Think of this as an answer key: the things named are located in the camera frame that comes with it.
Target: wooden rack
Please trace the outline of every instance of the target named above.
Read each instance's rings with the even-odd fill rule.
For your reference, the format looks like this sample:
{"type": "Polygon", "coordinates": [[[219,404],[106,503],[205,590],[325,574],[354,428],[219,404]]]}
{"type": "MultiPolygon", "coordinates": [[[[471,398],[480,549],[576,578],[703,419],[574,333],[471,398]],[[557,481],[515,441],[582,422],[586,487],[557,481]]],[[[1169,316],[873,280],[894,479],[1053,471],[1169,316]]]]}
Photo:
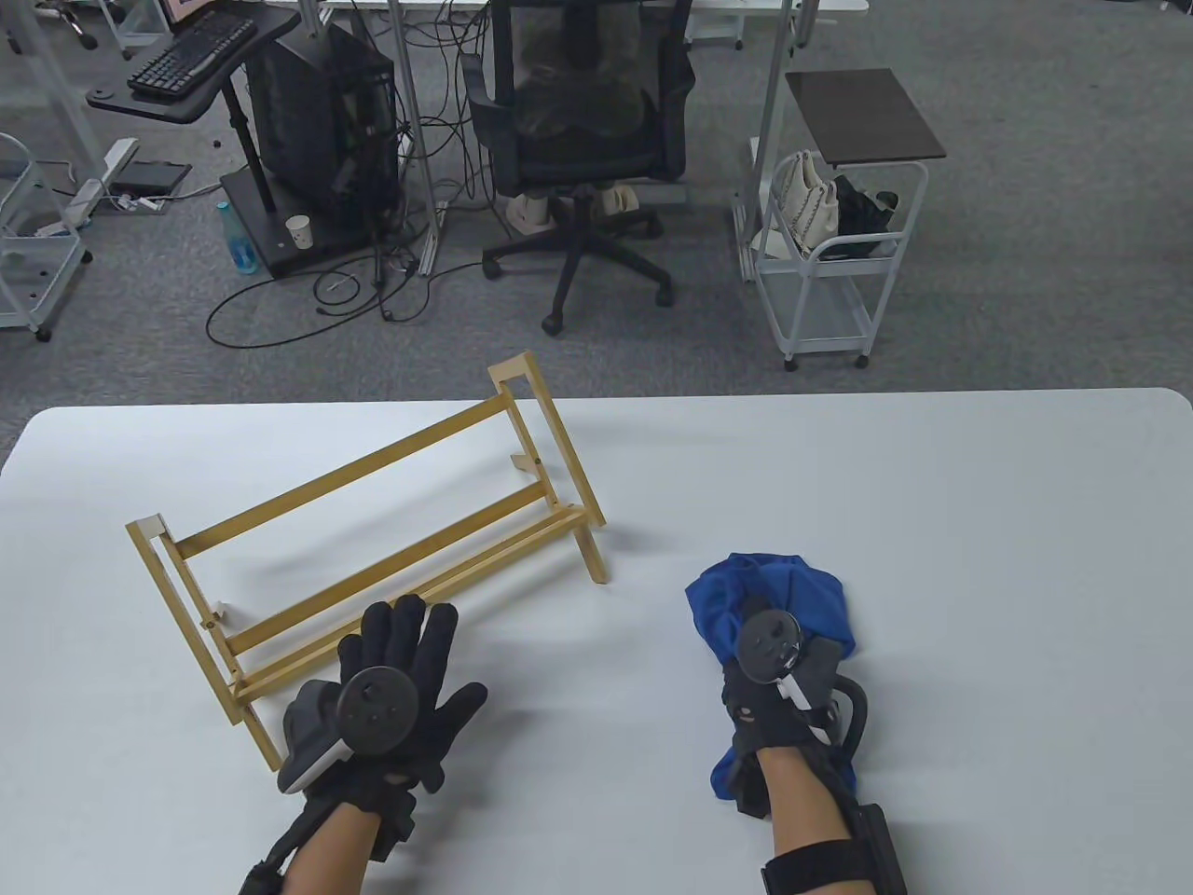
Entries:
{"type": "Polygon", "coordinates": [[[243,723],[248,728],[271,770],[277,771],[282,766],[282,755],[261,724],[253,708],[253,702],[302,680],[315,668],[329,663],[335,656],[340,640],[358,630],[360,619],[329,630],[280,659],[248,672],[241,667],[239,659],[247,650],[291,630],[320,612],[384,581],[416,562],[433,556],[537,500],[543,500],[546,504],[548,514],[545,517],[452,566],[446,572],[434,575],[421,585],[403,588],[402,592],[418,593],[427,603],[445,600],[469,585],[499,572],[544,544],[568,533],[575,538],[593,581],[605,584],[608,580],[605,563],[592,535],[592,526],[604,525],[605,517],[601,514],[596,498],[588,484],[588,477],[580,465],[580,458],[571,445],[571,439],[563,427],[563,420],[560,419],[555,408],[551,393],[543,381],[534,356],[526,352],[490,366],[489,376],[496,388],[496,395],[493,397],[180,541],[174,539],[161,516],[150,516],[125,526],[224,714],[233,724],[243,723]],[[509,390],[508,383],[519,377],[525,377],[530,382],[531,391],[538,400],[548,428],[555,438],[571,481],[580,493],[580,506],[561,504],[556,496],[555,487],[551,484],[538,449],[531,439],[530,430],[526,427],[526,422],[514,403],[513,393],[509,390]],[[187,566],[187,560],[500,413],[505,413],[509,418],[514,433],[521,444],[521,452],[512,457],[514,465],[533,475],[534,482],[459,521],[452,523],[434,535],[348,575],[342,581],[298,600],[292,606],[283,609],[242,631],[231,636],[224,634],[221,622],[222,612],[212,609],[212,605],[208,603],[194,574],[187,566]],[[198,623],[184,605],[178,590],[167,574],[161,556],[154,549],[154,539],[161,544],[162,553],[178,574],[183,590],[186,591],[194,611],[198,613],[198,623]],[[225,680],[220,671],[215,656],[203,640],[200,629],[206,631],[215,653],[227,667],[229,680],[225,680]]]}

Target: computer case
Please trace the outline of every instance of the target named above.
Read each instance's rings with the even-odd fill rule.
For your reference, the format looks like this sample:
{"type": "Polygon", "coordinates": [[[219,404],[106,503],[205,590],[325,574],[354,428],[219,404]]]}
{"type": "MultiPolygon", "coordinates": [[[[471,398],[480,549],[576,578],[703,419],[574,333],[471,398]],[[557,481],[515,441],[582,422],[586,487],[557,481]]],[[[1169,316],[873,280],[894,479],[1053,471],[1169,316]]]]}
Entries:
{"type": "Polygon", "coordinates": [[[400,199],[394,63],[341,27],[296,29],[248,60],[261,161],[341,227],[400,199]]]}

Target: monitor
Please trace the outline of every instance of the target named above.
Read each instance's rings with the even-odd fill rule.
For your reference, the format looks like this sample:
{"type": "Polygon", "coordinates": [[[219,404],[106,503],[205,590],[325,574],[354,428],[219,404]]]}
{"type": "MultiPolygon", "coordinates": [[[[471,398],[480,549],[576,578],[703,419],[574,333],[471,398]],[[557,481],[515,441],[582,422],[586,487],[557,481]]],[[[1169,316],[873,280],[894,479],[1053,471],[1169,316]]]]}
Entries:
{"type": "Polygon", "coordinates": [[[186,19],[215,0],[157,0],[171,29],[177,29],[186,19]]]}

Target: blue cloth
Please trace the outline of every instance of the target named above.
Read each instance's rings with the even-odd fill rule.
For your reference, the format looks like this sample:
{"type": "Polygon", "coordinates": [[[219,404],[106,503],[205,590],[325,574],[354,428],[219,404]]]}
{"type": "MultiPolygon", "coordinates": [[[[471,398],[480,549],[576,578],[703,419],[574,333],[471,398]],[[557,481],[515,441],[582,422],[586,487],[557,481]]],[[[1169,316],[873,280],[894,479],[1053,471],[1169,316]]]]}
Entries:
{"type": "MultiPolygon", "coordinates": [[[[705,569],[687,586],[686,593],[696,630],[722,665],[736,658],[742,603],[747,594],[764,595],[775,609],[786,610],[809,635],[840,642],[845,647],[843,659],[858,646],[849,629],[841,582],[798,556],[729,554],[724,562],[705,569]]],[[[735,758],[730,747],[712,769],[712,791],[717,798],[733,800],[728,782],[735,758]]],[[[846,782],[852,789],[855,785],[853,770],[847,771],[846,782]]]]}

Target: black bag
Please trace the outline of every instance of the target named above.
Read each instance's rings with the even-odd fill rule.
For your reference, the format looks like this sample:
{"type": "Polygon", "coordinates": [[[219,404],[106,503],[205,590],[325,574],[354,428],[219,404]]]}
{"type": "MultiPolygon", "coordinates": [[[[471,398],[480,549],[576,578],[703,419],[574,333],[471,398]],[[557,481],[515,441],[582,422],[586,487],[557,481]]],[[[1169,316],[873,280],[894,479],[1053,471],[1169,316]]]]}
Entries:
{"type": "MultiPolygon", "coordinates": [[[[866,196],[866,193],[855,190],[845,174],[840,174],[834,183],[836,184],[837,202],[841,203],[841,217],[840,226],[837,228],[839,236],[860,236],[866,233],[886,233],[886,224],[889,224],[891,217],[895,216],[894,206],[898,204],[897,198],[895,198],[894,203],[891,203],[891,208],[884,209],[877,202],[866,196]]],[[[827,261],[869,258],[880,243],[882,240],[876,239],[873,242],[857,242],[849,246],[834,246],[824,252],[821,258],[827,261]]]]}

